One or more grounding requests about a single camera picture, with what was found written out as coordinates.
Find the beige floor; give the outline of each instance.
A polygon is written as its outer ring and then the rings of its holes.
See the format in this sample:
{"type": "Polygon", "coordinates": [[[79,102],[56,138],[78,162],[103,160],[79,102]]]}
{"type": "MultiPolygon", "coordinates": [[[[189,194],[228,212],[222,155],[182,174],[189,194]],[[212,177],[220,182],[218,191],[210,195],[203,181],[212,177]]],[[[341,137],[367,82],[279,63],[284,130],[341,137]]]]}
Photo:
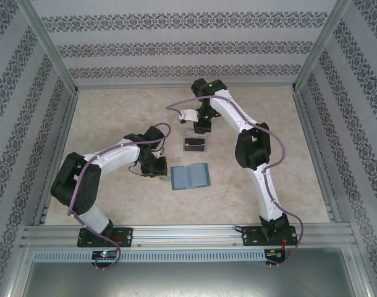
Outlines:
{"type": "MultiPolygon", "coordinates": [[[[283,164],[272,169],[274,185],[283,207],[304,222],[328,222],[315,171],[289,87],[245,87],[229,89],[238,104],[258,122],[265,121],[281,137],[287,149],[283,164]]],[[[213,119],[208,152],[184,153],[184,130],[168,104],[193,97],[189,88],[85,90],[80,92],[64,157],[100,151],[126,134],[144,133],[150,125],[165,121],[172,134],[165,144],[168,167],[207,162],[211,186],[172,191],[171,184],[136,176],[123,166],[105,177],[97,204],[114,224],[235,224],[258,223],[257,193],[246,170],[235,160],[237,135],[223,118],[213,119]]],[[[198,108],[189,103],[184,108],[198,108]]],[[[271,143],[271,161],[281,155],[271,143]]],[[[46,225],[76,225],[66,216],[67,207],[52,199],[46,225]]]]}

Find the wall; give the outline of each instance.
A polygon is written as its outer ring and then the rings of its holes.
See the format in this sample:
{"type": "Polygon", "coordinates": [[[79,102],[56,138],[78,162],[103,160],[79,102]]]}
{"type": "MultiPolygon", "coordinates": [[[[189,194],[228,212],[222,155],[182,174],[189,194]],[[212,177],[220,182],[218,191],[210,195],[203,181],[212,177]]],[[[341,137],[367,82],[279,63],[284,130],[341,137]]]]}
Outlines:
{"type": "Polygon", "coordinates": [[[349,4],[301,94],[377,292],[377,0],[349,4]]]}
{"type": "Polygon", "coordinates": [[[0,292],[31,225],[70,94],[12,0],[0,0],[0,292]]]}
{"type": "Polygon", "coordinates": [[[37,0],[79,87],[292,83],[335,0],[37,0]]]}

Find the purple cable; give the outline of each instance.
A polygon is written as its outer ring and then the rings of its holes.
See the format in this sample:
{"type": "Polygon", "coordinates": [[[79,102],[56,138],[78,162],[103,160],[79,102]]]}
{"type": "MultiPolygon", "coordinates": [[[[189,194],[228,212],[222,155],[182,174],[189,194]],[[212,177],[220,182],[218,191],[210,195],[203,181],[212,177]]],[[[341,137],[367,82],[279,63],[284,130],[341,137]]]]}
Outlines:
{"type": "MultiPolygon", "coordinates": [[[[168,133],[167,133],[164,137],[162,137],[162,138],[160,138],[160,139],[156,139],[156,140],[138,141],[138,142],[128,142],[128,143],[126,143],[126,144],[117,144],[117,145],[113,145],[112,147],[107,148],[106,150],[103,150],[102,152],[98,153],[96,156],[92,157],[92,158],[91,158],[91,159],[90,159],[90,160],[84,165],[82,171],[80,172],[80,175],[78,176],[78,179],[77,179],[77,182],[76,182],[76,186],[75,186],[75,189],[74,189],[74,191],[73,191],[72,198],[71,198],[71,200],[70,200],[70,204],[69,204],[69,208],[68,208],[68,211],[67,211],[67,215],[68,215],[68,216],[71,216],[71,215],[73,214],[74,218],[75,218],[80,224],[82,224],[82,225],[83,225],[83,226],[84,226],[89,232],[93,233],[94,235],[96,235],[96,236],[99,237],[99,238],[102,238],[103,240],[109,241],[111,244],[113,244],[113,245],[117,248],[118,256],[116,257],[116,259],[114,260],[113,263],[111,263],[111,264],[110,264],[109,266],[107,266],[107,267],[102,268],[102,269],[101,269],[102,271],[105,271],[105,270],[107,270],[107,269],[110,269],[111,267],[115,266],[115,265],[118,263],[118,261],[119,261],[120,258],[121,258],[121,249],[120,249],[119,245],[118,245],[115,241],[113,241],[113,240],[111,240],[111,239],[109,239],[109,238],[103,236],[102,234],[100,234],[100,233],[96,232],[95,230],[91,229],[90,227],[86,226],[86,224],[80,219],[80,217],[79,217],[76,213],[73,213],[73,206],[74,206],[75,201],[76,201],[76,196],[77,196],[78,189],[79,189],[79,187],[80,187],[80,183],[82,182],[82,179],[83,179],[84,173],[85,173],[85,171],[87,170],[87,168],[90,166],[90,164],[91,164],[92,162],[94,162],[97,158],[99,158],[100,156],[104,155],[105,153],[108,153],[108,152],[110,152],[110,151],[112,151],[112,150],[115,150],[115,149],[121,149],[122,147],[129,147],[129,146],[132,146],[132,145],[138,145],[138,144],[154,144],[154,143],[156,143],[156,142],[161,142],[161,141],[167,139],[168,136],[171,134],[171,127],[170,127],[170,125],[168,125],[167,123],[158,123],[158,124],[155,124],[154,127],[158,127],[158,126],[160,126],[160,125],[164,125],[164,126],[167,126],[167,127],[168,127],[168,133]]],[[[99,268],[99,267],[96,265],[97,262],[98,262],[98,259],[95,260],[95,264],[94,264],[96,269],[99,268]]]]}
{"type": "Polygon", "coordinates": [[[196,98],[190,98],[190,99],[186,99],[186,100],[182,100],[182,101],[179,101],[179,102],[176,102],[176,103],[173,103],[169,106],[167,106],[167,110],[173,110],[173,111],[176,111],[180,116],[182,115],[182,113],[175,109],[175,108],[172,108],[173,106],[176,106],[176,105],[179,105],[179,104],[183,104],[183,103],[187,103],[187,102],[191,102],[191,101],[197,101],[197,100],[201,100],[201,99],[207,99],[207,98],[215,98],[215,99],[220,99],[220,100],[224,100],[224,101],[227,101],[229,104],[232,105],[232,107],[234,107],[234,109],[238,112],[238,114],[240,115],[240,117],[245,121],[246,124],[249,124],[250,126],[252,127],[255,127],[256,129],[259,129],[265,133],[268,133],[269,135],[271,135],[272,137],[274,137],[276,139],[276,141],[279,142],[279,144],[281,145],[281,148],[282,148],[282,157],[281,159],[279,159],[279,161],[277,161],[276,163],[273,163],[271,165],[268,165],[267,167],[264,168],[263,170],[263,175],[264,175],[264,180],[265,180],[265,186],[266,186],[266,189],[267,189],[267,193],[269,195],[269,197],[271,198],[271,201],[275,204],[275,206],[281,210],[282,212],[296,218],[299,223],[300,223],[300,237],[299,239],[297,240],[297,244],[295,245],[292,253],[290,254],[290,256],[283,262],[281,263],[279,266],[283,266],[285,265],[289,260],[290,258],[292,258],[292,256],[295,254],[295,252],[297,251],[297,249],[299,248],[299,245],[301,243],[301,240],[302,240],[302,237],[304,235],[304,224],[303,224],[303,221],[301,220],[301,218],[297,215],[295,215],[294,213],[291,213],[289,211],[287,211],[286,209],[284,209],[283,207],[281,207],[276,201],[275,201],[275,198],[273,197],[270,189],[269,189],[269,185],[268,185],[268,180],[267,180],[267,174],[266,174],[266,171],[272,167],[275,167],[275,166],[278,166],[279,164],[281,164],[283,162],[283,160],[285,159],[286,157],[286,148],[285,148],[285,145],[283,144],[282,140],[273,132],[271,132],[270,130],[267,130],[263,127],[260,127],[259,125],[257,124],[253,124],[251,123],[250,121],[247,121],[247,118],[242,114],[241,110],[239,110],[238,106],[236,106],[233,102],[231,102],[228,98],[226,97],[222,97],[222,96],[217,96],[217,95],[212,95],[212,96],[200,96],[200,97],[196,97],[196,98]]]}

